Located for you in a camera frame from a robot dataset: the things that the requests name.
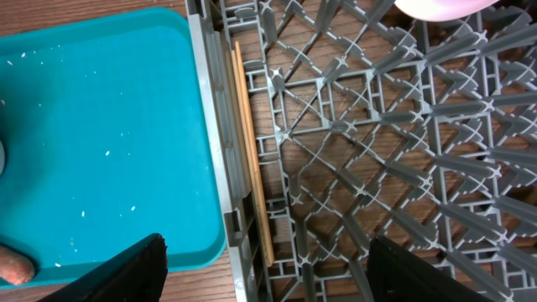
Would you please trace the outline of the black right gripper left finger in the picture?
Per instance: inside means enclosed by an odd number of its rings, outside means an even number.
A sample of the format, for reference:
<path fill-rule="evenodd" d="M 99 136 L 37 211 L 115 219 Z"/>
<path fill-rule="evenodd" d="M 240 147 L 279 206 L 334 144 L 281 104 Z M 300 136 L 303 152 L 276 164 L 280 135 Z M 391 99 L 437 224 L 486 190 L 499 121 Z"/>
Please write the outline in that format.
<path fill-rule="evenodd" d="M 159 302 L 167 274 L 167 246 L 153 233 L 43 301 Z"/>

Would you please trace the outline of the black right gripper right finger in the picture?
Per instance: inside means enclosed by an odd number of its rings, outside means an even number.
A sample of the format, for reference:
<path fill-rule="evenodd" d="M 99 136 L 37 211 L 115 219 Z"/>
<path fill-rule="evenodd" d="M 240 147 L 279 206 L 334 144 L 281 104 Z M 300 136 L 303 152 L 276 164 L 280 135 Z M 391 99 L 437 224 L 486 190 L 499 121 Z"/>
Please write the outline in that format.
<path fill-rule="evenodd" d="M 385 236 L 370 242 L 367 274 L 375 302 L 492 302 Z"/>

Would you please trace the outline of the orange carrot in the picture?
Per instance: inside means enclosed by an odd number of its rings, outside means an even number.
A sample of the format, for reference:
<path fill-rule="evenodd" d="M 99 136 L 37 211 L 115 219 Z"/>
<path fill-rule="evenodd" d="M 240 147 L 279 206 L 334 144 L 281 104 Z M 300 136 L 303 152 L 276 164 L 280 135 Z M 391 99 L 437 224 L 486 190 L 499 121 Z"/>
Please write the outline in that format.
<path fill-rule="evenodd" d="M 33 262 L 23 254 L 10 247 L 0 247 L 1 279 L 9 284 L 22 285 L 35 276 Z"/>

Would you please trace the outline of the large white plate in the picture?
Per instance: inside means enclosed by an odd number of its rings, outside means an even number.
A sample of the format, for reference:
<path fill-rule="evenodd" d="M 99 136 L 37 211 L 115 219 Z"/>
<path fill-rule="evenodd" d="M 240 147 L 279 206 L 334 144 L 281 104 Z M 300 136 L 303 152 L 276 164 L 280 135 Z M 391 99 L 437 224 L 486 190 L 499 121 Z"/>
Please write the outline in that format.
<path fill-rule="evenodd" d="M 498 0 L 396 0 L 394 5 L 412 18 L 444 22 L 466 17 L 497 2 Z"/>

